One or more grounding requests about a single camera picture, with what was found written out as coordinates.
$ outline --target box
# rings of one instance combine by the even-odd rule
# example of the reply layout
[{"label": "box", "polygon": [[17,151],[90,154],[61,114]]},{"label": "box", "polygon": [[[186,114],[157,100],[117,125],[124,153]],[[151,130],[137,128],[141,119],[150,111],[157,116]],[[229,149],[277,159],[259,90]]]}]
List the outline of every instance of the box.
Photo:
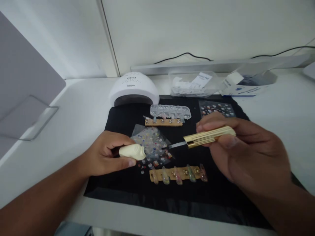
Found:
[{"label": "box", "polygon": [[277,76],[266,70],[266,63],[250,63],[230,73],[223,81],[222,96],[253,97],[268,89],[277,80]]},{"label": "box", "polygon": [[175,97],[208,97],[224,88],[222,79],[212,71],[171,71],[168,76],[170,95]]}]

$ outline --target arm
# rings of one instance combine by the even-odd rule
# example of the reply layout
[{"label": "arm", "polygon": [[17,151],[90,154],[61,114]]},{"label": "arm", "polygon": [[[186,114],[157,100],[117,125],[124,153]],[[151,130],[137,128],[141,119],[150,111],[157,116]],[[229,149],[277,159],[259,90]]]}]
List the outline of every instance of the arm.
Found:
[{"label": "arm", "polygon": [[136,164],[113,158],[111,149],[134,141],[105,131],[81,156],[51,174],[0,210],[0,235],[54,235],[91,175],[103,175]]},{"label": "arm", "polygon": [[207,144],[219,170],[257,206],[279,235],[315,233],[315,198],[291,181],[291,169],[281,140],[246,120],[224,118],[218,112],[202,118],[197,132],[228,125],[237,137],[223,135]]}]

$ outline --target hand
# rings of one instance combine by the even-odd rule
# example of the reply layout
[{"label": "hand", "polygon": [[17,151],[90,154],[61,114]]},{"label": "hand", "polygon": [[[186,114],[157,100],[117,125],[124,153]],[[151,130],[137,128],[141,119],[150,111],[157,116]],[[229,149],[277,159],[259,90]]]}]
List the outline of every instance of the hand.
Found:
[{"label": "hand", "polygon": [[98,176],[135,166],[136,160],[129,157],[113,158],[112,149],[134,144],[128,136],[110,131],[102,132],[88,150],[80,157],[81,171],[85,176]]},{"label": "hand", "polygon": [[239,119],[225,118],[214,112],[201,119],[197,132],[221,126],[232,127],[237,137],[223,135],[215,143],[206,144],[219,170],[240,188],[264,196],[290,186],[291,170],[281,140],[257,124]]}]

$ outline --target nail sticker sheet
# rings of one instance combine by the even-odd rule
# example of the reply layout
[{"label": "nail sticker sheet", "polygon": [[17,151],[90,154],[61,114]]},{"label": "nail sticker sheet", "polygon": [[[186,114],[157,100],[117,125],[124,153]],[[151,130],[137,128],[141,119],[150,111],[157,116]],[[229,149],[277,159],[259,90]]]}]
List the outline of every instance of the nail sticker sheet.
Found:
[{"label": "nail sticker sheet", "polygon": [[200,100],[199,108],[201,112],[201,117],[204,117],[213,112],[220,112],[225,117],[236,117],[232,105],[228,103]]},{"label": "nail sticker sheet", "polygon": [[156,127],[146,128],[136,124],[131,139],[137,144],[144,146],[147,153],[144,160],[137,162],[141,174],[144,174],[146,171],[149,172],[152,167],[161,169],[174,158],[168,150],[162,150],[163,147],[167,147],[171,143]]}]

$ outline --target white cardboard box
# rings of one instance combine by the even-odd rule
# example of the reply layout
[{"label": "white cardboard box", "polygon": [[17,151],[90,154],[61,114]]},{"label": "white cardboard box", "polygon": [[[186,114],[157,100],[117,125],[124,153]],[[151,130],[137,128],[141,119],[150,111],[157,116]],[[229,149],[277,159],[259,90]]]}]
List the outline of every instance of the white cardboard box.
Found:
[{"label": "white cardboard box", "polygon": [[257,86],[238,85],[243,79],[244,77],[237,71],[232,72],[224,79],[223,85],[225,88],[220,90],[220,94],[222,96],[253,97],[268,89],[271,84],[274,84],[277,76],[270,71],[255,76],[254,80],[257,82]]}]

